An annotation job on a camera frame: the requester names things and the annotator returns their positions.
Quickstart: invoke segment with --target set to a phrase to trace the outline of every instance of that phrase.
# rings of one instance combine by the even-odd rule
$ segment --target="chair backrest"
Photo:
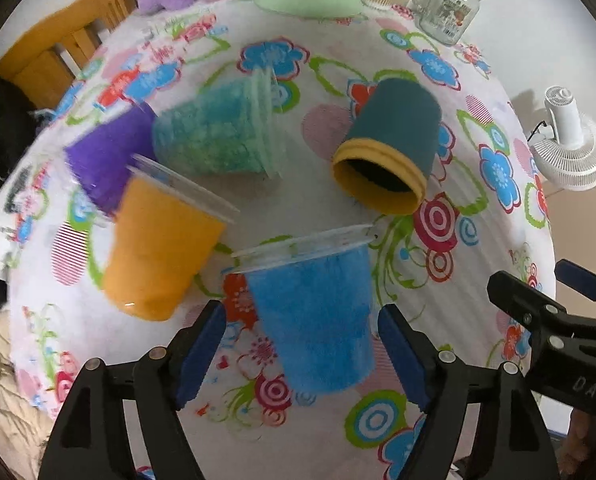
[[[135,8],[136,0],[76,0],[28,30],[0,60],[0,76],[38,108],[56,108],[74,80],[59,46],[83,68],[100,46],[92,24],[102,20],[114,30]]]

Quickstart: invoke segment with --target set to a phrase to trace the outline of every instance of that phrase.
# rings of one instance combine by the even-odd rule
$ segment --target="blue gripper pad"
[[[569,260],[556,264],[556,279],[576,292],[596,301],[596,274]]]
[[[407,400],[424,411],[431,401],[426,389],[425,370],[386,308],[382,308],[378,316],[378,333],[407,394]]]
[[[193,330],[196,325],[199,325],[201,330],[182,363],[175,393],[177,410],[184,408],[187,402],[197,396],[227,326],[227,314],[221,303],[214,308],[206,321],[203,319],[203,314],[204,311],[191,328]]]

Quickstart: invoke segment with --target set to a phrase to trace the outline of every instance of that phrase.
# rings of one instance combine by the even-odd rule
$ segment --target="teal plastic cup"
[[[188,178],[200,174],[279,174],[284,137],[273,127],[271,73],[208,89],[153,124],[158,161]]]

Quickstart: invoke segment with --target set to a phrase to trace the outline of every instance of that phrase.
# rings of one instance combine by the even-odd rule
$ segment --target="purple plastic cup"
[[[142,103],[101,124],[65,148],[67,162],[89,200],[108,216],[120,205],[133,164],[132,155],[155,159],[151,128],[156,114]]]

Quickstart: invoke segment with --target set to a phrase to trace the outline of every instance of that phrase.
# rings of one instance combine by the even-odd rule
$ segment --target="blue plastic cup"
[[[369,330],[371,226],[353,226],[234,254],[289,385],[326,394],[364,381],[375,363]]]

